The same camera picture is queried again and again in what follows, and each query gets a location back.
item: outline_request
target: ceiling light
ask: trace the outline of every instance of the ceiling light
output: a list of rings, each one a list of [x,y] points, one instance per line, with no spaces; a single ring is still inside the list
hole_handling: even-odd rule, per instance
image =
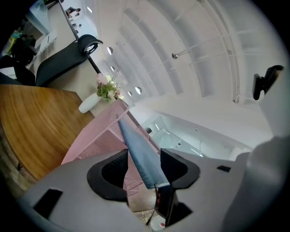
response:
[[[178,54],[171,54],[173,59],[177,59],[178,58]]]
[[[111,47],[107,47],[107,51],[108,51],[108,53],[110,54],[110,55],[112,55],[112,53],[113,53],[113,49],[111,48]]]
[[[142,93],[142,89],[140,87],[135,87],[135,90],[138,94],[141,94]]]
[[[191,150],[192,150],[192,151],[194,151],[196,154],[198,154],[198,155],[199,155],[199,153],[198,153],[197,151],[193,150],[192,148],[191,148]]]
[[[87,7],[87,9],[92,13],[92,10],[89,7]]]
[[[156,124],[155,124],[155,125],[156,125]],[[164,130],[164,129],[162,129],[162,130]],[[166,130],[164,130],[164,132],[170,135],[170,133],[168,133]]]

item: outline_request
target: white wall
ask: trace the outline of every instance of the white wall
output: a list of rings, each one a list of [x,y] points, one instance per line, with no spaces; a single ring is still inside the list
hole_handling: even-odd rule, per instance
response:
[[[235,161],[239,154],[245,153],[245,152],[250,152],[250,150],[246,148],[240,149],[238,147],[235,147],[230,154],[229,160]]]
[[[136,104],[192,122],[250,149],[272,137],[261,111],[240,107],[233,102],[166,95]]]
[[[108,73],[110,74],[110,76],[112,76],[112,72],[110,71],[110,69],[107,67],[106,63],[103,60],[97,62],[96,65],[98,66],[99,70],[103,75],[106,75]]]
[[[74,21],[71,22],[71,24],[81,24],[81,27],[74,27],[75,30],[78,31],[78,36],[81,37],[84,34],[90,34],[92,36],[95,36],[97,38],[97,30],[93,28],[88,23],[88,18],[86,16],[78,16],[74,19]]]
[[[171,117],[162,116],[167,129],[184,140],[191,146],[201,150],[203,154],[210,158],[229,159],[230,153],[234,148],[231,144],[225,144],[218,139],[209,139],[200,131],[196,132],[190,122],[181,122]]]
[[[153,110],[142,106],[133,106],[129,111],[143,127],[148,126],[151,121],[159,117],[159,114]]]

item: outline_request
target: ceiling beam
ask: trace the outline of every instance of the ceiling beam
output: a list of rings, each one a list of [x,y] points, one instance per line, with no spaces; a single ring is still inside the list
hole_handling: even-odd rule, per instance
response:
[[[152,47],[156,51],[161,62],[167,61],[168,56],[167,56],[164,48],[160,44],[155,43],[157,40],[156,37],[154,36],[152,31],[147,27],[147,25],[140,19],[140,17],[138,15],[136,15],[135,12],[133,12],[133,10],[130,8],[127,8],[124,11],[124,14],[126,14],[129,17],[129,19],[131,19],[132,22],[134,24],[136,24],[136,26],[142,31],[144,36],[148,39],[148,41],[151,43]],[[176,94],[183,93],[184,90],[182,88],[180,78],[175,71],[172,71],[172,68],[174,67],[173,64],[170,61],[168,61],[168,62],[164,63],[164,67],[165,67],[165,70],[169,76],[169,79],[172,82],[172,86],[173,86]]]
[[[123,58],[126,59],[126,61],[129,63],[129,64],[135,64],[135,62],[130,59],[130,55],[128,55],[126,53],[126,51],[123,49],[122,45],[120,45],[119,43],[117,44],[117,48],[119,51],[121,51],[121,53],[123,54]],[[153,94],[152,94],[152,90],[150,89],[150,87],[148,86],[148,83],[146,81],[146,78],[143,78],[143,74],[142,73],[139,73],[136,68],[136,65],[134,65],[135,67],[132,68],[132,71],[136,77],[137,80],[141,81],[142,82],[142,85],[143,87],[145,88],[147,94],[149,97],[152,97]]]
[[[143,56],[140,56],[136,52],[136,50],[133,48],[133,46],[131,44],[131,40],[128,40],[127,37],[126,37],[126,35],[123,35],[123,31],[122,30],[120,30],[120,35],[122,35],[122,37],[124,38],[124,40],[126,41],[126,43],[131,47],[131,49],[134,52],[135,56],[140,60],[140,63],[142,64],[142,66],[144,67],[144,69],[146,70],[146,72],[148,73],[148,70],[146,69],[146,67],[144,66],[144,64],[141,61],[141,59],[143,58]],[[164,88],[163,88],[162,83],[160,82],[160,80],[157,79],[157,78],[151,78],[150,75],[148,75],[148,76],[150,77],[151,81],[155,85],[156,91],[158,92],[159,96],[165,94],[165,90],[164,90]]]
[[[213,6],[209,3],[209,1],[204,0],[203,3],[198,2],[199,7],[209,15],[209,18],[216,26],[217,31],[219,32],[220,40],[223,45],[224,53],[227,57],[228,67],[231,74],[231,82],[232,82],[232,100],[233,102],[237,102],[237,96],[239,95],[239,75],[238,75],[238,63],[236,57],[230,57],[230,54],[235,53],[234,46],[232,44],[231,37],[228,36],[228,27],[225,24],[224,20],[221,20],[219,17],[220,14],[216,12]]]
[[[176,25],[175,19],[172,18],[171,15],[169,15],[169,13],[167,11],[165,11],[163,9],[163,7],[157,2],[157,1],[153,1],[153,0],[148,0],[148,2],[157,10],[160,12],[160,14],[163,15],[163,17],[169,22],[169,24],[172,26],[172,28],[176,31],[177,35],[179,36],[180,40],[182,41],[182,43],[184,44],[185,48],[188,49],[189,48],[189,42],[186,39],[186,36],[184,35],[184,33],[179,29],[179,27]],[[197,68],[195,66],[195,58],[192,52],[188,53],[190,56],[190,59],[192,61],[192,64],[194,66],[195,72],[197,74],[197,80],[195,80],[196,82],[196,92],[198,96],[204,96],[204,84],[202,81],[202,76],[200,73],[197,72]]]

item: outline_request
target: flower bouquet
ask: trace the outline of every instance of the flower bouquet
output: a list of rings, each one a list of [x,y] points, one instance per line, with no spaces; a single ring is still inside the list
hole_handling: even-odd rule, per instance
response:
[[[120,95],[120,88],[113,81],[108,80],[99,73],[97,76],[97,92],[88,96],[79,106],[81,113],[86,113],[92,109],[102,98],[109,102],[113,97],[117,98]]]
[[[110,101],[112,97],[118,97],[121,91],[113,82],[108,82],[106,77],[101,73],[97,76],[97,95],[106,101]]]

